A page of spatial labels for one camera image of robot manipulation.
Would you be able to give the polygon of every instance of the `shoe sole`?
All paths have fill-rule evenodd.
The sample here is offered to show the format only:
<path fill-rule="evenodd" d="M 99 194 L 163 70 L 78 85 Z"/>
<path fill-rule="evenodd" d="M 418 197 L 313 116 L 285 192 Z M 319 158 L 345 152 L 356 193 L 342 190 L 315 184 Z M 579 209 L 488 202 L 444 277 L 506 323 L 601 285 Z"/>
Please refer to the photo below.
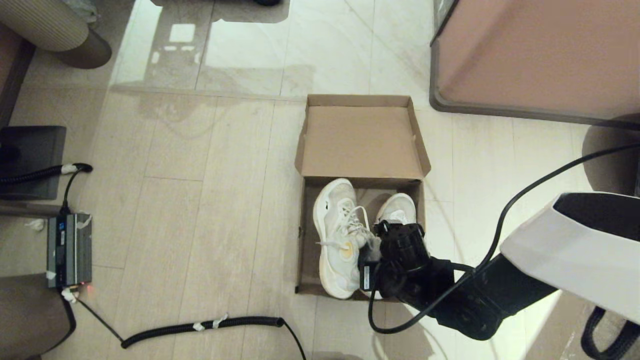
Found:
<path fill-rule="evenodd" d="M 342 184 L 351 185 L 351 182 L 347 179 L 333 180 L 322 189 L 314 203 L 314 225 L 320 235 L 320 241 L 326 241 L 326 234 L 324 233 L 326 229 L 324 226 L 324 217 L 329 212 L 329 209 L 327 209 L 324 204 L 325 202 L 328 202 L 329 193 L 331 193 L 336 186 Z M 329 295 L 338 299 L 348 299 L 352 296 L 353 291 L 341 289 L 336 286 L 336 278 L 340 275 L 331 268 L 331 265 L 329 264 L 329 257 L 324 248 L 325 247 L 322 246 L 322 249 L 320 250 L 320 283 Z"/>
<path fill-rule="evenodd" d="M 393 194 L 390 198 L 387 199 L 387 201 L 385 201 L 384 204 L 382 204 L 382 206 L 380 206 L 380 210 L 378 210 L 378 214 L 376 215 L 376 224 L 378 224 L 380 222 L 380 217 L 382 217 L 382 213 L 384 212 L 385 208 L 395 199 L 397 199 L 398 197 L 406 197 L 407 199 L 411 200 L 411 203 L 413 204 L 413 207 L 415 208 L 415 203 L 413 202 L 413 199 L 405 194 L 405 193 L 397 193 L 397 194 Z"/>

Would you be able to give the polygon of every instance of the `wooden floor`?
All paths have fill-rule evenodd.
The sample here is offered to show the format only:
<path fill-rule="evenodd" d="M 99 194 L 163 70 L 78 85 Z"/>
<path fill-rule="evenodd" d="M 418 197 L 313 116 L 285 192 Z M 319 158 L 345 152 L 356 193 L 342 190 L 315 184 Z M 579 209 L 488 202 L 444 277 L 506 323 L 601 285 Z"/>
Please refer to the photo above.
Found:
<path fill-rule="evenodd" d="M 66 126 L 65 162 L 95 167 L 70 196 L 76 211 L 93 215 L 93 282 L 82 297 L 123 337 L 229 313 L 284 317 L 312 359 L 559 358 L 583 309 L 571 295 L 549 296 L 507 319 L 490 341 L 474 341 L 430 318 L 382 336 L 369 328 L 363 302 L 294 294 L 301 178 L 293 162 L 307 93 L 413 96 L 433 166 L 425 180 L 428 247 L 470 265 L 484 256 L 510 197 L 582 153 L 587 126 L 432 110 L 428 1 L 293 0 L 273 23 L 251 18 L 265 14 L 251 2 L 180 1 L 162 14 L 148 0 L 98 3 L 106 11 L 97 31 L 114 59 L 85 71 L 38 52 L 11 125 Z M 156 26 L 169 37 L 175 24 L 197 25 L 192 43 L 202 58 L 161 53 L 147 63 L 164 46 L 144 38 L 149 26 L 149 36 Z M 272 43 L 250 47 L 234 32 Z M 342 52 L 323 53 L 338 35 L 346 36 L 335 40 Z M 255 60 L 260 54 L 269 56 Z M 136 59 L 147 66 L 142 73 Z M 582 167 L 545 183 L 513 208 L 503 233 L 558 193 L 590 189 Z M 0 218 L 0 275 L 44 271 L 45 233 L 24 227 L 28 221 Z M 286 330 L 260 327 L 122 350 L 83 308 L 74 313 L 75 333 L 46 359 L 299 357 Z M 412 313 L 399 304 L 375 309 L 386 326 Z"/>

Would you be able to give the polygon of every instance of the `tile floor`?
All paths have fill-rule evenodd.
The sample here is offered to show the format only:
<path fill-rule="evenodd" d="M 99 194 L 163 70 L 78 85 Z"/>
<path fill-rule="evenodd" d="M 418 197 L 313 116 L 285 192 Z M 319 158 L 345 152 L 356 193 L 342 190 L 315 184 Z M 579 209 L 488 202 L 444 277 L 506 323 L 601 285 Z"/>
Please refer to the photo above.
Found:
<path fill-rule="evenodd" d="M 362 302 L 293 293 L 301 187 L 293 160 L 307 94 L 413 97 L 433 165 L 426 241 L 435 256 L 471 265 L 506 201 L 580 156 L 586 126 L 429 107 L 430 1 L 97 3 L 95 29 L 113 59 L 77 70 L 37 52 L 12 125 L 67 126 L 65 162 L 95 167 L 70 198 L 95 219 L 94 281 L 82 296 L 120 334 L 228 311 L 285 317 L 312 359 L 559 358 L 582 311 L 567 294 L 478 342 L 430 318 L 381 336 Z M 590 189 L 582 167 L 567 172 L 523 198 L 504 233 L 555 194 Z M 45 235 L 27 221 L 0 217 L 0 275 L 44 270 Z M 77 331 L 46 359 L 298 358 L 288 333 L 253 327 L 122 350 L 84 309 L 74 311 Z M 412 313 L 376 308 L 386 326 Z"/>

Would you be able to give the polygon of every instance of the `shoe box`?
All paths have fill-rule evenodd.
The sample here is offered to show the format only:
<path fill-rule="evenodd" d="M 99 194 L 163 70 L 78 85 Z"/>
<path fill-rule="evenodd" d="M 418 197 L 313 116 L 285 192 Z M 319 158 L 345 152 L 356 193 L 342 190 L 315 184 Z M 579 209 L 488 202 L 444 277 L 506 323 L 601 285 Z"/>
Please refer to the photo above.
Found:
<path fill-rule="evenodd" d="M 371 226 L 381 205 L 398 192 L 411 196 L 418 222 L 425 224 L 422 180 L 431 165 L 411 97 L 309 95 L 295 165 L 303 177 L 296 293 L 329 296 L 320 283 L 313 206 L 332 180 L 351 181 Z M 367 298 L 356 291 L 351 299 Z"/>

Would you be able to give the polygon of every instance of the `cylindrical stool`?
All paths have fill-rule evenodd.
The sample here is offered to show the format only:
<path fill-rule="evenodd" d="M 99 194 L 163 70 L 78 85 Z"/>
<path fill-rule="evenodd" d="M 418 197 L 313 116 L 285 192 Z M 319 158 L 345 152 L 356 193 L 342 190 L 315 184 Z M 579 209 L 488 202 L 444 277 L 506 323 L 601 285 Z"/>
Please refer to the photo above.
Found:
<path fill-rule="evenodd" d="M 94 69 L 111 58 L 109 44 L 60 0 L 2 0 L 0 22 L 73 67 Z"/>

